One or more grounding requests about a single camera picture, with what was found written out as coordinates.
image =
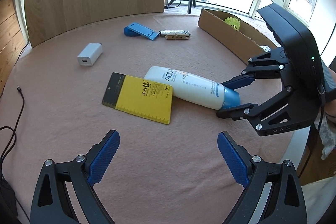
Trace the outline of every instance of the usb charger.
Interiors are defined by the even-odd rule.
[[[103,47],[100,43],[89,43],[77,56],[78,63],[81,66],[93,66],[102,53]]]

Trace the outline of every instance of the pink cloth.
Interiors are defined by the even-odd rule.
[[[197,21],[197,16],[167,14],[106,20],[54,37],[18,61],[0,101],[0,126],[15,125],[19,85],[26,106],[17,145],[3,171],[28,213],[43,162],[73,160],[110,129],[120,133],[120,147],[94,188],[117,224],[222,223],[243,188],[217,148],[221,131],[228,131],[251,155],[280,160],[291,133],[259,137],[245,120],[219,119],[216,111],[178,98],[173,99],[169,125],[101,104],[112,72],[143,77],[151,66],[163,66],[217,82],[239,75],[244,63],[197,27]],[[126,37],[123,29],[132,22],[192,35],[179,41]],[[104,53],[93,67],[81,67],[76,57],[88,43],[101,43]],[[238,91],[242,103],[260,104],[280,89],[279,80],[257,80]],[[1,151],[9,136],[9,131],[1,133]],[[82,213],[78,217],[86,223]]]

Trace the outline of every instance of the yellow card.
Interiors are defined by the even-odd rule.
[[[103,105],[152,121],[169,124],[173,87],[130,75],[113,73]]]

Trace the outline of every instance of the white plastic bottle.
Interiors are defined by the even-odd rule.
[[[219,110],[240,105],[238,92],[184,71],[151,67],[144,78],[171,85],[174,96],[208,108]]]

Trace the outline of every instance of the cardboard box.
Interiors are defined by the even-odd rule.
[[[239,19],[240,28],[238,31],[224,22],[228,17]],[[276,48],[271,40],[251,25],[236,15],[223,11],[202,9],[198,26],[231,50],[245,64],[248,64],[249,58],[265,53],[265,50],[260,46]]]

